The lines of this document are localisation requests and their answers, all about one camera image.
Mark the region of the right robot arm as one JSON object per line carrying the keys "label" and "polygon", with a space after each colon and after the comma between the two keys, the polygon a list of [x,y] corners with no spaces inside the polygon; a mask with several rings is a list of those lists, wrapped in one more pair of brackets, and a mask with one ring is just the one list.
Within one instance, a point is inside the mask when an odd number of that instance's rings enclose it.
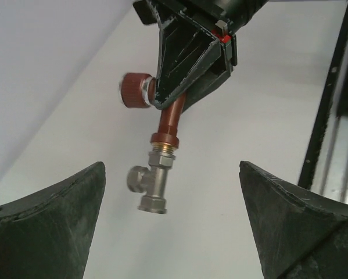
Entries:
{"label": "right robot arm", "polygon": [[134,1],[144,25],[159,28],[153,106],[163,110],[182,94],[184,109],[230,78],[238,63],[236,32],[265,1]]}

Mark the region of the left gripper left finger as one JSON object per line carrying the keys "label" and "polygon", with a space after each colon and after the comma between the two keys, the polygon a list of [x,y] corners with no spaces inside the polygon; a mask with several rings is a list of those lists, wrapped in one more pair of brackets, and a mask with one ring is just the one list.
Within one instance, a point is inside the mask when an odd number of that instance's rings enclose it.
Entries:
{"label": "left gripper left finger", "polygon": [[96,162],[0,205],[0,278],[83,278],[105,186]]}

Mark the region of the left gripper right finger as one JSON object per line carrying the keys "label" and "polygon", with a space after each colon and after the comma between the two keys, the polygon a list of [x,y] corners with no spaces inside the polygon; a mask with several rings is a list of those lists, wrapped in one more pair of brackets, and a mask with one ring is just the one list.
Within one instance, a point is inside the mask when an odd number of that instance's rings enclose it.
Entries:
{"label": "left gripper right finger", "polygon": [[348,278],[348,205],[239,167],[264,278]]}

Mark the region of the silver tee pipe fitting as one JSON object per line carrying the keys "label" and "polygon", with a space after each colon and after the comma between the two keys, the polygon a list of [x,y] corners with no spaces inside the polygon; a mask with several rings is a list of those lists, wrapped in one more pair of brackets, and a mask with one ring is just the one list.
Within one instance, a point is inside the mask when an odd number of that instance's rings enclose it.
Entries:
{"label": "silver tee pipe fitting", "polygon": [[127,174],[127,187],[131,192],[141,193],[138,210],[165,214],[166,199],[164,197],[168,172],[175,161],[175,148],[158,142],[152,144],[148,165],[132,167]]}

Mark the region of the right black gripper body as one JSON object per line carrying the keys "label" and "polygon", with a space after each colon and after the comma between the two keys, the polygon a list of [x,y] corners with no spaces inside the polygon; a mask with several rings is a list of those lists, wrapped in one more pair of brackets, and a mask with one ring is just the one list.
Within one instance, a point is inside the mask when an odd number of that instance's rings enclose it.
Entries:
{"label": "right black gripper body", "polygon": [[221,41],[227,61],[237,65],[237,1],[134,1],[132,5],[144,25],[159,25],[163,46],[180,30],[193,29]]}

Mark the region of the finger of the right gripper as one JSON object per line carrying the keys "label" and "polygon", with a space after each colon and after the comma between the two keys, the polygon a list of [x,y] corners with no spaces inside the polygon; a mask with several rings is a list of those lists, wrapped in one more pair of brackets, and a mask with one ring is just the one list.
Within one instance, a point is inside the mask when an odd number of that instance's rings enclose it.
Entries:
{"label": "finger of the right gripper", "polygon": [[218,89],[230,76],[231,63],[222,49],[221,56],[187,89],[183,112]]}
{"label": "finger of the right gripper", "polygon": [[177,1],[153,1],[159,26],[159,60],[153,105],[163,110],[220,57],[220,43]]}

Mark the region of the brown water faucet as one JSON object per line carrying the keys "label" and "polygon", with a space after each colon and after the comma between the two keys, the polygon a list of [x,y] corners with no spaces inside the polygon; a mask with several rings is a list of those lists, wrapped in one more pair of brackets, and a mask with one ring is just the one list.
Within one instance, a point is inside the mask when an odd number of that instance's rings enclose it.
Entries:
{"label": "brown water faucet", "polygon": [[[148,73],[128,72],[119,83],[119,97],[122,104],[129,109],[147,109],[153,107],[156,96],[156,78]],[[184,103],[185,94],[182,94],[167,108],[159,111],[160,118],[157,130],[151,135],[152,146],[161,147],[168,151],[179,148],[178,126]]]}

